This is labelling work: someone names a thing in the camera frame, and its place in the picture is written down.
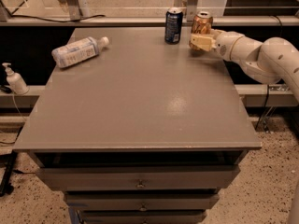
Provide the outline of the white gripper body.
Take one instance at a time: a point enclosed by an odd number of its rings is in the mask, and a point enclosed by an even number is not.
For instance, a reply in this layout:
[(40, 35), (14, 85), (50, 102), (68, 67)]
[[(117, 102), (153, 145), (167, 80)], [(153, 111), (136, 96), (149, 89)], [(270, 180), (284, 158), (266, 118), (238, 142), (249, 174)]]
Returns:
[(243, 36), (243, 34), (237, 32), (222, 32), (217, 36), (216, 52), (224, 61), (231, 62), (233, 60), (235, 44)]

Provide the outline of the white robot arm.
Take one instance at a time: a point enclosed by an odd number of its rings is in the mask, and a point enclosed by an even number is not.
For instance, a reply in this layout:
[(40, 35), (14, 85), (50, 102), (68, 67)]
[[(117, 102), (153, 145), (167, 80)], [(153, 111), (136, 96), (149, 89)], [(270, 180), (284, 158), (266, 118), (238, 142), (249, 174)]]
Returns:
[[(237, 32), (213, 30), (192, 35), (191, 43), (237, 63), (261, 83), (281, 78), (293, 93), (298, 92), (298, 51), (283, 38), (260, 42)], [(270, 119), (269, 133), (258, 129), (263, 147), (241, 162), (239, 177), (221, 192), (221, 200), (202, 224), (298, 224), (298, 133), (287, 126), (293, 117)]]

